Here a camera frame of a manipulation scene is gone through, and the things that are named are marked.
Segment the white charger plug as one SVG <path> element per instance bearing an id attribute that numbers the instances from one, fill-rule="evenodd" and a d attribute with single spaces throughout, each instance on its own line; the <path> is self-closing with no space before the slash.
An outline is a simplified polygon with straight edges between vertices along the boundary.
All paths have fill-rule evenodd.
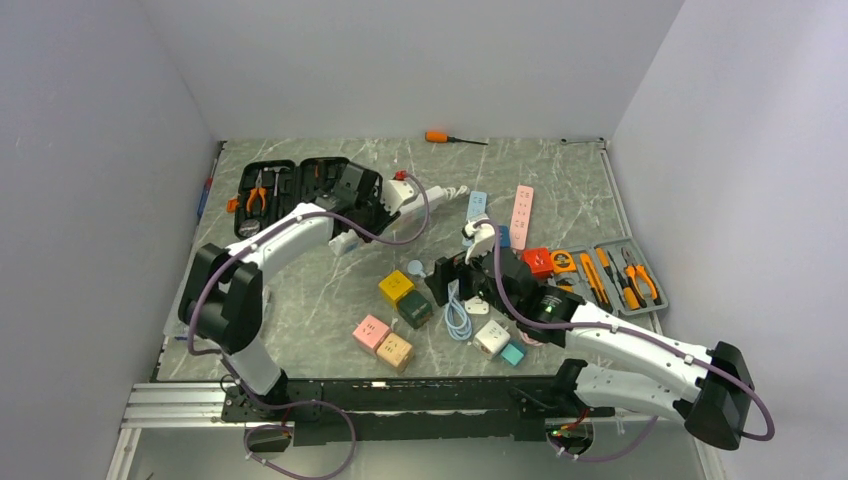
<path id="1" fill-rule="evenodd" d="M 468 315 L 487 315 L 490 311 L 489 304 L 477 296 L 465 300 L 463 306 Z"/>

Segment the dark green cube socket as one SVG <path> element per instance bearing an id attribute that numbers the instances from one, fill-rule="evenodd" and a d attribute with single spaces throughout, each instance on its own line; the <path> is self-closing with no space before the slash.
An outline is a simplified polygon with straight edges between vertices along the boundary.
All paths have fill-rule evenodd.
<path id="1" fill-rule="evenodd" d="M 423 327 L 433 315 L 431 303 L 418 290 L 412 290 L 403 296 L 397 302 L 396 309 L 413 329 Z"/>

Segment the yellow cube socket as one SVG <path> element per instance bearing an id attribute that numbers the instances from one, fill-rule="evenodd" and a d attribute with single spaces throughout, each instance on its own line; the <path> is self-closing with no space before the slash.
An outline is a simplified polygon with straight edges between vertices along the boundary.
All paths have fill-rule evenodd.
<path id="1" fill-rule="evenodd" d="M 378 289 L 386 302 L 396 308 L 415 289 L 415 284 L 401 271 L 394 270 L 378 283 Z"/>

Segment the white long power strip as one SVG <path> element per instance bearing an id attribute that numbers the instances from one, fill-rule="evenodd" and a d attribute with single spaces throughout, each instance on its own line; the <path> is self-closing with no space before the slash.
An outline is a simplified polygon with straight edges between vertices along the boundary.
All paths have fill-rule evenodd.
<path id="1" fill-rule="evenodd" d="M 452 201 L 469 193 L 470 190 L 466 185 L 459 187 L 431 187 L 426 191 L 426 196 L 429 200 L 429 211 L 433 212 L 442 203 Z M 415 230 L 420 226 L 425 217 L 423 195 L 416 192 L 414 197 L 410 197 L 407 203 L 399 207 L 398 212 L 399 217 L 384 230 L 385 236 L 389 233 L 399 232 L 406 227 L 411 227 Z M 350 229 L 331 239 L 328 242 L 328 246 L 336 256 L 342 256 L 363 243 L 364 240 L 358 236 L 357 232 Z"/>

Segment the white cube socket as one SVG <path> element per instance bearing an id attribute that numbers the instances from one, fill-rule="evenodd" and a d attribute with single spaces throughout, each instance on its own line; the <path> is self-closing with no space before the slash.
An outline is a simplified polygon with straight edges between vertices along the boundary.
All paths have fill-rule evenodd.
<path id="1" fill-rule="evenodd" d="M 472 338 L 475 347 L 486 360 L 492 360 L 511 340 L 511 335 L 496 320 L 489 320 Z"/>

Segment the black tool case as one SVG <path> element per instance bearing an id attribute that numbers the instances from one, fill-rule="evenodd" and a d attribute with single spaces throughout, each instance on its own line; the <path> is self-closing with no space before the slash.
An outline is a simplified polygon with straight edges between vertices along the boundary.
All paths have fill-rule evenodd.
<path id="1" fill-rule="evenodd" d="M 259 161 L 242 171 L 237 194 L 228 201 L 227 211 L 234 215 L 234 234 L 246 239 L 285 217 L 299 203 L 312 201 L 319 189 L 335 180 L 349 163 L 345 157 L 313 157 L 296 163 L 292 160 Z M 264 171 L 267 209 L 251 215 L 245 205 L 259 170 Z"/>

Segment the light blue power strip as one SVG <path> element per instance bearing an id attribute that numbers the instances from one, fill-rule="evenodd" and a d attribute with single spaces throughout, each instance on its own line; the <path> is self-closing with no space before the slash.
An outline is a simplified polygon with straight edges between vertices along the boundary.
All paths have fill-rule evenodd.
<path id="1" fill-rule="evenodd" d="M 482 217 L 487 217 L 487 200 L 488 195 L 485 192 L 471 191 L 469 193 L 466 211 L 466 220 L 468 222 L 477 221 Z"/>

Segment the beige cube socket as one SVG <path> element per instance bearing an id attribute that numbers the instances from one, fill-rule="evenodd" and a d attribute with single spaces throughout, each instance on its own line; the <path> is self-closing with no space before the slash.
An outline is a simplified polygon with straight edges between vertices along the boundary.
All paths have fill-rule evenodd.
<path id="1" fill-rule="evenodd" d="M 408 341 L 396 333 L 390 333 L 376 350 L 376 355 L 395 371 L 403 372 L 414 357 L 414 349 Z"/>

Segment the red cube socket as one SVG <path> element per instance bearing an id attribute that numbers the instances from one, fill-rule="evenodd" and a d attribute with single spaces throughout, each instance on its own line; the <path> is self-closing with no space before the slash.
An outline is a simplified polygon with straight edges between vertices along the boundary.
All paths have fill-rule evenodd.
<path id="1" fill-rule="evenodd" d="M 554 264 L 547 248 L 530 248 L 522 253 L 522 260 L 529 266 L 532 275 L 538 280 L 546 280 L 553 275 Z"/>

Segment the teal plug adapter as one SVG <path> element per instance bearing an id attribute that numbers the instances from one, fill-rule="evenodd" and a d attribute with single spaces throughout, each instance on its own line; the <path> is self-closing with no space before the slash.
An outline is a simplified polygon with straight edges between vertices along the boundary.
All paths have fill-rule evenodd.
<path id="1" fill-rule="evenodd" d="M 500 357 L 509 365 L 517 367 L 525 358 L 526 349 L 520 343 L 509 341 L 500 351 Z"/>

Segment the pink cube socket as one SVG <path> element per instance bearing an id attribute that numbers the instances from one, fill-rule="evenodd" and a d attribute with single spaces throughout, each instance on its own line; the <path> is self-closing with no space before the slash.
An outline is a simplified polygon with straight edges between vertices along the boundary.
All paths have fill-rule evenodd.
<path id="1" fill-rule="evenodd" d="M 375 356 L 385 339 L 392 333 L 391 327 L 373 315 L 367 315 L 352 332 L 353 339 L 366 352 Z"/>

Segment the pink power strip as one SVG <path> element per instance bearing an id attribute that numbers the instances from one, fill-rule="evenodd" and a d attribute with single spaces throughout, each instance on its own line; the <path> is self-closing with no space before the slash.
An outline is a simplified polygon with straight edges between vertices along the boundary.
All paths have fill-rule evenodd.
<path id="1" fill-rule="evenodd" d="M 517 187 L 509 225 L 510 245 L 517 251 L 523 251 L 527 243 L 533 197 L 532 187 L 526 185 Z"/>

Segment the grey tool tray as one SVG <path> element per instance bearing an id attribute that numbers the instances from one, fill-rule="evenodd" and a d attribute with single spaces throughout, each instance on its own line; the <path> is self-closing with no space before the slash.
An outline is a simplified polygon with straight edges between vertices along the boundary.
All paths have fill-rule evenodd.
<path id="1" fill-rule="evenodd" d="M 620 252 L 622 247 L 629 248 L 635 255 L 637 261 L 647 268 L 649 275 L 652 277 L 654 283 L 659 289 L 661 296 L 661 303 L 659 306 L 641 307 L 637 302 L 637 298 L 634 291 L 631 289 L 628 283 L 628 277 L 625 274 L 626 263 Z M 577 266 L 577 272 L 559 275 L 553 274 L 550 278 L 548 278 L 548 282 L 551 284 L 554 284 L 566 291 L 575 293 L 598 305 L 596 296 L 590 289 L 588 278 L 583 270 L 579 258 L 581 253 L 588 253 L 594 263 L 598 275 L 601 278 L 601 281 L 603 282 L 604 289 L 611 304 L 608 309 L 603 308 L 606 311 L 619 317 L 634 317 L 640 314 L 658 312 L 669 306 L 668 297 L 666 296 L 662 286 L 651 267 L 647 264 L 642 250 L 631 237 L 602 241 L 589 247 L 578 246 L 556 250 L 566 250 L 572 254 Z"/>

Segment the blue cube socket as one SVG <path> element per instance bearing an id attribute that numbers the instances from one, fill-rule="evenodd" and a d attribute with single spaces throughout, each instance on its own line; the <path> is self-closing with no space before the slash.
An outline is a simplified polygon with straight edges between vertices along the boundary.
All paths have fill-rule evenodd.
<path id="1" fill-rule="evenodd" d="M 500 248 L 510 248 L 511 247 L 511 238 L 509 228 L 506 225 L 498 226 L 499 233 L 499 241 L 498 245 Z"/>

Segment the clear plastic screw box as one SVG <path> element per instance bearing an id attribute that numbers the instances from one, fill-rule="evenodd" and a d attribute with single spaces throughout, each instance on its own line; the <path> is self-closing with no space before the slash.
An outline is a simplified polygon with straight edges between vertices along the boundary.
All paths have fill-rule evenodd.
<path id="1" fill-rule="evenodd" d="M 179 318 L 178 313 L 184 289 L 185 283 L 182 282 L 176 290 L 175 297 L 171 304 L 168 315 L 166 316 L 165 324 L 162 330 L 162 333 L 165 337 L 182 339 L 186 338 L 188 326 Z"/>

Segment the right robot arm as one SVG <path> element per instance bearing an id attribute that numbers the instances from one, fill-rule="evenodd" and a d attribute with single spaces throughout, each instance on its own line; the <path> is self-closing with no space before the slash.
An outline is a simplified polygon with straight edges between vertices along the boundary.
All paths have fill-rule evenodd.
<path id="1" fill-rule="evenodd" d="M 442 257 L 425 283 L 440 306 L 456 287 L 460 299 L 482 299 L 537 342 L 591 351 L 623 365 L 618 371 L 565 359 L 543 401 L 550 412 L 627 409 L 677 422 L 700 441 L 728 451 L 749 435 L 745 424 L 754 385 L 741 351 L 729 343 L 707 348 L 641 328 L 537 280 L 506 249 Z"/>

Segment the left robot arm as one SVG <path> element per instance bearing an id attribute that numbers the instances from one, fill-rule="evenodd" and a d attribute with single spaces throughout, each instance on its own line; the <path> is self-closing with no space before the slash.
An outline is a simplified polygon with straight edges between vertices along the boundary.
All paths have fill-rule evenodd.
<path id="1" fill-rule="evenodd" d="M 199 248 L 178 307 L 189 353 L 219 355 L 250 390 L 248 407 L 264 420 L 279 417 L 288 402 L 288 377 L 260 338 L 268 280 L 314 247 L 343 254 L 358 240 L 378 239 L 421 191 L 403 173 L 386 180 L 349 163 L 329 189 L 259 233 L 226 248 Z"/>

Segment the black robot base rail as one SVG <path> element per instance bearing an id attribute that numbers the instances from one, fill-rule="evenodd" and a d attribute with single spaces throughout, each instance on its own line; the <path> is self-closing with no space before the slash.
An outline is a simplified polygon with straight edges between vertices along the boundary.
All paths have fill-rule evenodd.
<path id="1" fill-rule="evenodd" d="M 551 376 L 292 380 L 292 406 L 252 402 L 238 386 L 225 390 L 226 424 L 285 424 L 297 446 L 329 442 L 465 438 L 542 441 L 560 423 L 610 417 L 555 391 Z"/>

